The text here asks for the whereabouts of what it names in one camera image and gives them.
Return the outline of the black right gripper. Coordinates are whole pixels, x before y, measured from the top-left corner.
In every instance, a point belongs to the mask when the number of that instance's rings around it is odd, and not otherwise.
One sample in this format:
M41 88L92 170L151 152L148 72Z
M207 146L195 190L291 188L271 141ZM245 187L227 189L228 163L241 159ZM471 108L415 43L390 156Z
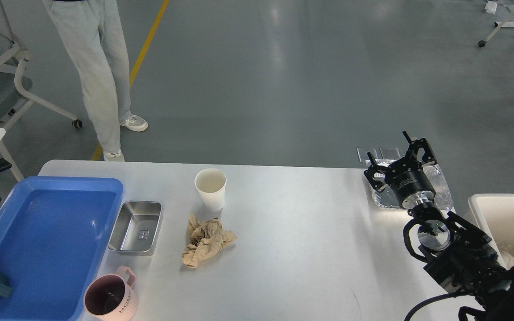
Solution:
M389 185L398 205L410 210L423 203L434 203L436 191L423 167L437 165L437 159L426 138L413 140L408 132L403 131L402 134L409 146L401 159L401 169L379 165L373 153L367 152L370 165L364 175L377 193L382 193ZM384 176L383 180L377 180L377 173Z

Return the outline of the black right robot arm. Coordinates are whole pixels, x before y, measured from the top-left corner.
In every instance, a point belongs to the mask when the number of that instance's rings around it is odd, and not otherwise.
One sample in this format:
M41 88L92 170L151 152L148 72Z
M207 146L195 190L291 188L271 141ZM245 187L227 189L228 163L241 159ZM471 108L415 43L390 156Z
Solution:
M426 138L412 139L402 132L409 146L403 157L380 165L367 152L369 167L364 175L377 193L390 188L398 205L411 220L402 230L410 256L424 262L424 270L444 288L445 294L423 300L405 316L410 321L420 309L436 301L473 296L481 305L463 305L458 319L466 321L514 321L514 266L504 267L491 246L492 238L452 211L443 214L436 205L436 190L424 167L437 164Z

